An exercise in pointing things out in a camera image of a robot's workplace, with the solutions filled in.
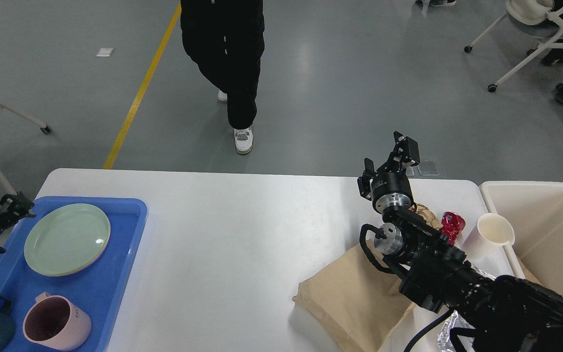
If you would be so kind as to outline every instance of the black pants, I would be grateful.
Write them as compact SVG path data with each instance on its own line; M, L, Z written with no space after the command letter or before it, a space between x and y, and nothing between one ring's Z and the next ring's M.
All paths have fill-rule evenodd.
M234 129L251 126L264 52L262 0L181 0L182 42L199 71L228 96Z

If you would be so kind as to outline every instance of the white table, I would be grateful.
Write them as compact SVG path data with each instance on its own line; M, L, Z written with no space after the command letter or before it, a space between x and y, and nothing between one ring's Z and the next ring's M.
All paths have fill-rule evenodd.
M450 210L474 223L486 212L472 182L411 186L416 202L439 217ZM58 169L42 196L139 198L148 206L109 352L338 351L291 298L358 243L363 223L381 225L353 177ZM512 272L502 250L478 266ZM403 350L435 317L417 308L382 350ZM415 352L438 350L430 334Z

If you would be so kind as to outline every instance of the yellow floor line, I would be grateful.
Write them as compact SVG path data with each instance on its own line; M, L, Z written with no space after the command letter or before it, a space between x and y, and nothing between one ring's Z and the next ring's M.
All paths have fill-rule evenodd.
M145 92L147 91L147 87L149 87L149 83L152 80L153 74L156 71L156 67L158 67L158 63L160 58L162 57L162 53L164 53L164 49L166 47L166 43L168 43L168 39L171 37L171 33L177 23L177 19L179 18L179 14L181 14L181 3L178 4L177 8L175 9L175 13L173 14L173 18L171 18L171 22L166 27L166 31L158 49L156 50L156 54L153 56L152 64L149 65L147 69L147 74L145 74L145 78L143 79L143 83L140 84L140 88L138 89L138 93L136 93L136 98L134 98L134 102L132 102L130 111L121 126L121 130L119 134L116 136L116 140L112 145L112 149L110 150L110 154L106 159L106 162L103 164L103 169L109 170L112 169L114 166L114 161L116 157L119 155L119 150L121 150L121 146L123 146L123 141L125 141L125 136L127 136L128 131L130 130L131 123L136 116L136 112L138 112L138 107L145 96Z

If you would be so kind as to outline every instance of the pink mug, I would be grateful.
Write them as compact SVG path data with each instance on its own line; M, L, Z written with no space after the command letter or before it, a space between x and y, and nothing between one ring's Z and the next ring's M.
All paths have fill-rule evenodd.
M63 296L43 292L23 319L23 334L33 343L70 351L90 335L90 317Z

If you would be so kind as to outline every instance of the chair wheel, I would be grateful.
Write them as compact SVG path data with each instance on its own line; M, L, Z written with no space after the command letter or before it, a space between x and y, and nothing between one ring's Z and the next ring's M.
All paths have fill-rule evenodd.
M41 131L44 134L50 134L51 133L51 127L49 127L49 125L45 126L45 127L41 127Z

